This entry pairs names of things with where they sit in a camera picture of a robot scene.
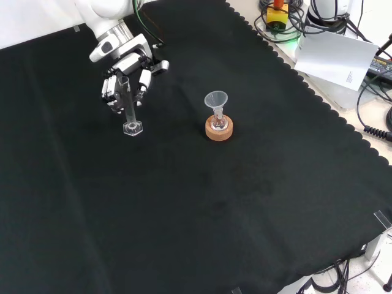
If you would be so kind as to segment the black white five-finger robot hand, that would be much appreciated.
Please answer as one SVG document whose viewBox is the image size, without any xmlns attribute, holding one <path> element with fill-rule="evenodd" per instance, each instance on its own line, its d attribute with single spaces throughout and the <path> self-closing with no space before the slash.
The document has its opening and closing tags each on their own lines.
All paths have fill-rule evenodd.
<svg viewBox="0 0 392 294">
<path fill-rule="evenodd" d="M 152 77 L 169 68 L 167 60 L 160 61 L 154 58 L 143 34 L 123 42 L 120 37 L 110 33 L 99 41 L 89 58 L 92 62 L 97 62 L 107 56 L 111 56 L 116 62 L 104 73 L 101 98 L 115 113 L 123 112 L 126 107 L 125 98 L 119 89 L 121 78 L 141 70 L 136 97 L 132 99 L 137 105 L 141 105 Z"/>
</svg>

